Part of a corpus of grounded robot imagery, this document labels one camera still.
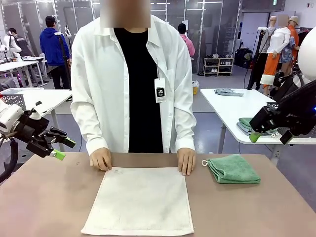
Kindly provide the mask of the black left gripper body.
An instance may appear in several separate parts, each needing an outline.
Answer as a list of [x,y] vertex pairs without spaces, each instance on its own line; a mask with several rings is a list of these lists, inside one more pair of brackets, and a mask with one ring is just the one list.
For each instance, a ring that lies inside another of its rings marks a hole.
[[39,143],[48,143],[56,139],[56,134],[47,130],[49,120],[41,117],[36,120],[29,114],[22,114],[15,127],[15,138],[25,143],[37,141]]

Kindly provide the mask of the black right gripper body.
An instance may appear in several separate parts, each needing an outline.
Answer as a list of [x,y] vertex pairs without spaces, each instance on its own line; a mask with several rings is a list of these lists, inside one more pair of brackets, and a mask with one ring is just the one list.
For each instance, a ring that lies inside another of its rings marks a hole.
[[316,135],[315,105],[292,107],[281,112],[278,132],[283,135],[290,131],[293,136]]

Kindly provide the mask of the person's right hand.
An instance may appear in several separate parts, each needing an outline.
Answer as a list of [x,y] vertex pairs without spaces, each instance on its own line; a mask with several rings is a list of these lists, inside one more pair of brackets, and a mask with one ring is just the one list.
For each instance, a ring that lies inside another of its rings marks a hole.
[[90,156],[90,166],[107,172],[112,169],[111,153],[107,148],[99,148]]

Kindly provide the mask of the person's left hand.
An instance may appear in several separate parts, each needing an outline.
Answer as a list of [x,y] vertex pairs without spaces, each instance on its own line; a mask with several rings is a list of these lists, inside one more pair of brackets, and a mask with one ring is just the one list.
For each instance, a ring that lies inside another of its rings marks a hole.
[[182,175],[190,175],[196,165],[196,152],[189,148],[180,148],[177,151],[178,169]]

